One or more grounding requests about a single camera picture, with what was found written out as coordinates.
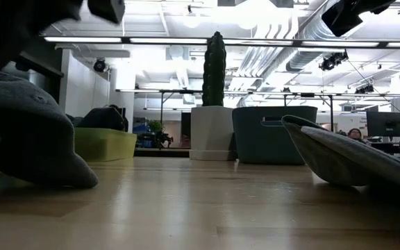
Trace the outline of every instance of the potted plant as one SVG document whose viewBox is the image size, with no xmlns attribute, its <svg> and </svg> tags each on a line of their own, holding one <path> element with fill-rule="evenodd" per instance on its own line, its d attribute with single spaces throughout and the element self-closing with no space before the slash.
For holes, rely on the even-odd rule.
<svg viewBox="0 0 400 250">
<path fill-rule="evenodd" d="M 191 112 L 193 160 L 234 160 L 231 148 L 233 109 L 223 107 L 226 69 L 225 44 L 220 32 L 209 39 L 203 66 L 203 105 Z"/>
</svg>

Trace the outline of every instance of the lime green container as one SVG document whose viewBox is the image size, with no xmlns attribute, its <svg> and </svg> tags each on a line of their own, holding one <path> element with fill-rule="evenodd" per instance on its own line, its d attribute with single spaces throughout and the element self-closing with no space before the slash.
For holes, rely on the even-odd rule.
<svg viewBox="0 0 400 250">
<path fill-rule="evenodd" d="M 87 162 L 133 157 L 137 135 L 107 128 L 75 128 L 75 152 Z"/>
</svg>

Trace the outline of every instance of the tall cactus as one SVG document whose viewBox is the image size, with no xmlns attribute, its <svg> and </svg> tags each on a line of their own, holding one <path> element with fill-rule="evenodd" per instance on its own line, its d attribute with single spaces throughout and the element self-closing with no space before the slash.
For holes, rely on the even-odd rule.
<svg viewBox="0 0 400 250">
<path fill-rule="evenodd" d="M 203 106 L 223 106 L 226 51 L 218 31 L 208 41 L 203 69 Z"/>
<path fill-rule="evenodd" d="M 205 63 L 203 64 L 203 94 L 201 99 L 203 101 L 203 106 L 209 106 L 209 84 L 208 84 L 208 75 L 209 75 L 209 54 L 211 52 L 211 44 L 213 41 L 208 39 L 208 45 L 205 52 Z"/>
</svg>

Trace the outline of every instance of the computer monitor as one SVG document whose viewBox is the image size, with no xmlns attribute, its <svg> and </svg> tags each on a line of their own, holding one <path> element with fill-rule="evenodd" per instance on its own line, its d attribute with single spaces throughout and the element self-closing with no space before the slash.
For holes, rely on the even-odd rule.
<svg viewBox="0 0 400 250">
<path fill-rule="evenodd" d="M 400 112 L 367 112 L 368 136 L 400 137 Z"/>
</svg>

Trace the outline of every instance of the teal storage bin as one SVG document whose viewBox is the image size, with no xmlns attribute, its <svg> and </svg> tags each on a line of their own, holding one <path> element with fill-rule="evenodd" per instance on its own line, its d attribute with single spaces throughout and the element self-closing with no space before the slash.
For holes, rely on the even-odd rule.
<svg viewBox="0 0 400 250">
<path fill-rule="evenodd" d="M 302 157 L 281 123 L 284 115 L 316 122 L 317 108 L 310 106 L 247 107 L 233 111 L 237 154 L 241 163 L 304 165 Z"/>
</svg>

